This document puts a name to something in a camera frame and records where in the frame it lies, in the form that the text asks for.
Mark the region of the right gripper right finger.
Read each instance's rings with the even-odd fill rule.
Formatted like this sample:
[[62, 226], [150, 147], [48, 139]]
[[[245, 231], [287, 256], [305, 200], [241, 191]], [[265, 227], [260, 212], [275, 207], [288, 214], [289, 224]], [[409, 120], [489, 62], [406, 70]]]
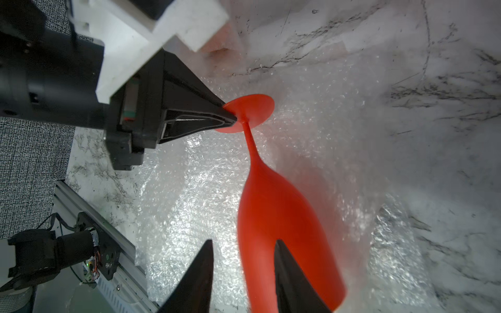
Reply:
[[280, 313], [331, 312], [281, 239], [275, 244], [274, 267], [277, 307]]

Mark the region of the orange wine glass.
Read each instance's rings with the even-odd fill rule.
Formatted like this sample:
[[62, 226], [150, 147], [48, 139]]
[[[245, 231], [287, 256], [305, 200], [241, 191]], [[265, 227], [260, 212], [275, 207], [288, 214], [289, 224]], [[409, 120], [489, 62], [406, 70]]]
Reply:
[[201, 53], [208, 53], [215, 61], [241, 61], [244, 51], [242, 41], [232, 22], [226, 23], [200, 49]]

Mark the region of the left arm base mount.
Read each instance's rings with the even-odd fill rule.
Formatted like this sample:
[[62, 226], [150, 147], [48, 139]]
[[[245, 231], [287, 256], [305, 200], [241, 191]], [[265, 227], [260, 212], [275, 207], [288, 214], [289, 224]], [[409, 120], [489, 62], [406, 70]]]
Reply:
[[98, 279], [97, 232], [77, 231], [58, 213], [50, 215], [48, 220], [51, 226], [58, 221], [70, 233], [59, 236], [55, 230], [38, 227], [1, 240], [1, 245], [10, 253], [10, 256], [1, 253], [2, 294], [53, 280], [62, 269], [79, 263], [86, 265], [91, 275], [89, 282]]

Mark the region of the coral wine glass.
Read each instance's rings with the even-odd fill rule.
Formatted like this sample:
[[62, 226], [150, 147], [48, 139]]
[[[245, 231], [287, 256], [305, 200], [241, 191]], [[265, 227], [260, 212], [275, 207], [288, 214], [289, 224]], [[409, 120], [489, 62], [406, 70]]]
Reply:
[[275, 108], [267, 95], [247, 95], [224, 105], [237, 117], [228, 133], [245, 135], [250, 170], [237, 214], [237, 240], [250, 309], [279, 312], [275, 291], [274, 248], [281, 239], [307, 280], [331, 312], [343, 303], [347, 289], [326, 234], [305, 197], [261, 159], [252, 128]]

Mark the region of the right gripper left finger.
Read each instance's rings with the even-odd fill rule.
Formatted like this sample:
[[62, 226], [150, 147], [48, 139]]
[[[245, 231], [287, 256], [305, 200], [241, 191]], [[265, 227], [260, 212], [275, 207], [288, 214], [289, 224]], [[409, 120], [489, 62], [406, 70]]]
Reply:
[[208, 239], [185, 271], [175, 290], [157, 312], [208, 313], [210, 311], [213, 269], [213, 241]]

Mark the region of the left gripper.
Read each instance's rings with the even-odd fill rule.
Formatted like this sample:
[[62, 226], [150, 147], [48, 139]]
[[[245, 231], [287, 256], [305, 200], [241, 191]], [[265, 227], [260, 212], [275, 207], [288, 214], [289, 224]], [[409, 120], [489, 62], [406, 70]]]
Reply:
[[1, 2], [1, 116], [103, 130], [115, 170], [141, 165], [164, 141], [164, 53], [104, 104], [95, 94], [103, 48], [45, 23], [31, 1]]

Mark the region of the bubble wrap sheet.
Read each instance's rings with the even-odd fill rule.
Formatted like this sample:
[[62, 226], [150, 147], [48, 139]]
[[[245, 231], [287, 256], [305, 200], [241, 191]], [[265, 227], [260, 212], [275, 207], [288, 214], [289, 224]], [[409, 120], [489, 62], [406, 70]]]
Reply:
[[258, 69], [232, 50], [167, 49], [248, 128], [147, 154], [136, 259], [150, 299], [165, 302], [212, 240], [214, 311], [277, 312], [302, 304], [305, 288], [334, 312], [439, 311], [388, 181], [390, 52], [335, 43]]

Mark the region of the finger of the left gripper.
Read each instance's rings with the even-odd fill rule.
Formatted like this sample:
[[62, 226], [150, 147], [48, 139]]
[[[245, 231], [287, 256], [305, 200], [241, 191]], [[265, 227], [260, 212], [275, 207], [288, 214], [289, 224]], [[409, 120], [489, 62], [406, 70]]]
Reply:
[[237, 118], [226, 111], [216, 96], [175, 54], [164, 52], [163, 133], [167, 143], [205, 130], [227, 128]]

